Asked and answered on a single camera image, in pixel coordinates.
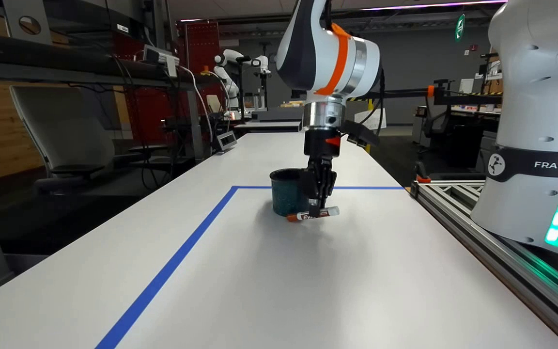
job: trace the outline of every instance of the ceiling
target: ceiling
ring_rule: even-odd
[[[249,17],[292,11],[295,0],[168,0],[171,19],[220,19]],[[404,3],[445,3],[449,0],[332,0],[332,11],[404,5]]]

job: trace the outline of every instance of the ceiling light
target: ceiling light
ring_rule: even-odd
[[[483,3],[505,3],[505,1],[507,1],[507,0],[439,1],[439,3],[400,3],[400,5],[361,7],[361,11],[398,11],[398,9],[425,9],[425,7],[462,7],[462,5],[483,5]]]

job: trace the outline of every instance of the blue tape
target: blue tape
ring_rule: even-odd
[[[237,191],[232,185],[222,199],[212,207],[212,211],[199,222],[199,226],[185,238],[185,242],[175,249],[175,253],[162,265],[162,269],[154,275],[154,278],[142,288],[142,292],[131,302],[131,306],[121,313],[121,317],[109,327],[109,331],[100,339],[96,349],[115,346],[129,327],[137,321],[148,302],[156,296],[168,277],[177,269],[187,251],[197,244],[208,224],[216,218],[216,214],[224,209],[228,199]]]

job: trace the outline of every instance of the blue tape line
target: blue tape line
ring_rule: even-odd
[[[185,238],[185,242],[175,249],[175,253],[164,263],[164,267],[154,275],[154,278],[142,288],[142,292],[131,302],[131,306],[121,313],[121,317],[108,329],[108,333],[100,339],[96,349],[115,346],[129,327],[137,321],[148,302],[156,296],[168,277],[177,269],[187,251],[197,244],[208,224],[216,218],[216,214],[224,209],[228,199],[237,191],[232,185],[222,199],[212,207],[212,211],[199,222],[199,226]]]

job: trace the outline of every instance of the white table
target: white table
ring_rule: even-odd
[[[241,137],[1,286],[0,346],[558,346],[350,143],[338,216],[272,214],[266,174],[303,162],[301,133]]]

